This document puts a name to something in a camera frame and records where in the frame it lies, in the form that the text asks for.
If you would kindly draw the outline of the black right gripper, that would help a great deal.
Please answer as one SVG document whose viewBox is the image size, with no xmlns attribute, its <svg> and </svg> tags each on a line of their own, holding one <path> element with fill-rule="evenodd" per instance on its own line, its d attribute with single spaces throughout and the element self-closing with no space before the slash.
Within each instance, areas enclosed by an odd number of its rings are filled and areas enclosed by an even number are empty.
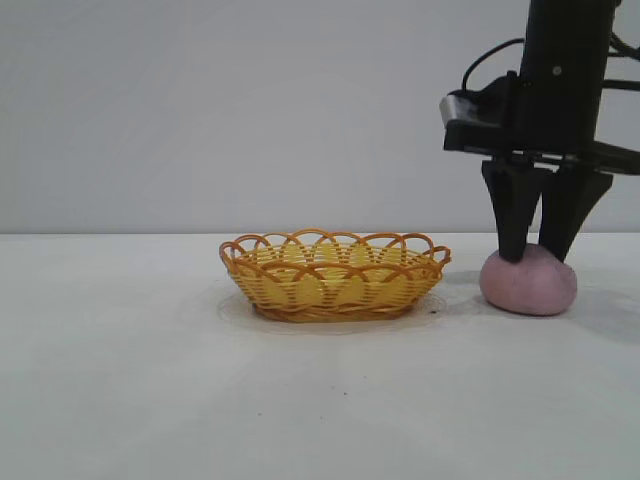
<svg viewBox="0 0 640 480">
<path fill-rule="evenodd" d="M 466 84 L 443 99 L 444 148 L 482 155 L 520 152 L 544 163 L 575 161 L 605 172 L 636 175 L 639 154 L 602 143 L 595 131 L 614 15 L 531 12 L 521 65 L 481 90 Z M 484 161 L 499 255 L 518 263 L 544 186 L 544 170 Z M 542 192 L 539 244 L 564 262 L 584 221 L 613 176 L 560 167 Z"/>
</svg>

